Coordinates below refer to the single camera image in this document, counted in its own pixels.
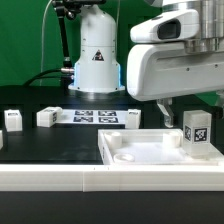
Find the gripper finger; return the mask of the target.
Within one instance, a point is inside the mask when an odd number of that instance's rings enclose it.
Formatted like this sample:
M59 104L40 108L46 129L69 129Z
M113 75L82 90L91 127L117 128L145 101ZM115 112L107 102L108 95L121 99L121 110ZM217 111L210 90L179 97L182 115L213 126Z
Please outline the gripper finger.
M222 111L222 118L224 119L224 91L217 91L217 100L215 105L219 107Z

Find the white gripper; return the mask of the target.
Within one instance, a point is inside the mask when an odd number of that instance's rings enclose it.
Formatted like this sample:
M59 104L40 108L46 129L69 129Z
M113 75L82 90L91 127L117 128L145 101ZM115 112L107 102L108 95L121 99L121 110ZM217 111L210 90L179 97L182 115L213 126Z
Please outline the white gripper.
M130 38L127 91L158 99L166 127L174 126L171 97L224 88L223 9L165 11L134 26Z

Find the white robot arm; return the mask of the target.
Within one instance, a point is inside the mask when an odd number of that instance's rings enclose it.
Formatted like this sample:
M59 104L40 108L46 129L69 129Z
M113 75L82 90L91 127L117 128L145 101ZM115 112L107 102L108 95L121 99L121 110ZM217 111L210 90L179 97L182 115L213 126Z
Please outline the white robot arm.
M94 3L81 13L81 53L71 90L92 97L121 89L138 101L155 100L173 126L172 99L224 90L224 0L145 0L162 13L134 26L127 84L120 84L116 25Z

